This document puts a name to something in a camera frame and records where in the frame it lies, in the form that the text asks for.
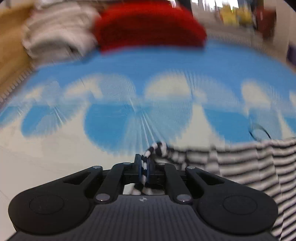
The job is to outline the purple box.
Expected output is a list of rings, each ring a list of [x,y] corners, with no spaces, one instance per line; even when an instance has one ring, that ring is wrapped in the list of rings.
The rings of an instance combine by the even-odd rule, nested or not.
[[[289,44],[288,46],[287,61],[296,66],[296,46],[294,44]]]

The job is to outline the red folded blanket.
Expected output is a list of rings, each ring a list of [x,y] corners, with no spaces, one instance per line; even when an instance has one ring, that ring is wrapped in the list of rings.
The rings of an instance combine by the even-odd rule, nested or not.
[[[95,19],[92,33],[102,52],[138,46],[204,47],[205,28],[183,6],[169,1],[124,1]]]

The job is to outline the blue white patterned bedsheet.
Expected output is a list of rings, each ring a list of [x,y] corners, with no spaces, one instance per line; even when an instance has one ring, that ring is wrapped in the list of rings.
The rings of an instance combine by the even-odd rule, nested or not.
[[[1,202],[152,143],[295,136],[295,73],[254,49],[129,48],[39,67],[1,110]]]

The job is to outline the wooden headboard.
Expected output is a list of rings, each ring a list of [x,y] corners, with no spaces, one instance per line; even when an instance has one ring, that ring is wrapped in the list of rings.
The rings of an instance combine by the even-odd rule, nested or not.
[[[22,45],[23,24],[32,2],[1,9],[1,102],[31,73],[31,59]]]

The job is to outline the yellow plush toys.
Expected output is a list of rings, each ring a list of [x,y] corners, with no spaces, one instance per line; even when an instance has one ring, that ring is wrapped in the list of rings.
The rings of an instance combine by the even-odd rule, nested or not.
[[[219,10],[221,21],[227,26],[245,26],[253,25],[252,11],[248,4],[243,4],[239,8],[230,8],[229,4],[224,4]]]

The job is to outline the cream folded quilt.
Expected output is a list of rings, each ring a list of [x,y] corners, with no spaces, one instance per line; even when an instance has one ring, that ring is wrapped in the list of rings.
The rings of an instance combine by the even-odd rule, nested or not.
[[[23,26],[23,47],[33,60],[44,62],[84,57],[97,46],[92,31],[100,18],[83,1],[36,1]]]

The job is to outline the striped white hooded sweater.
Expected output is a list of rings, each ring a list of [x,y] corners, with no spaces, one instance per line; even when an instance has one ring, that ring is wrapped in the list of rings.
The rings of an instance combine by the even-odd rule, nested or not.
[[[187,150],[158,142],[143,159],[163,160],[179,170],[194,166],[266,193],[278,206],[272,235],[295,240],[295,138]]]

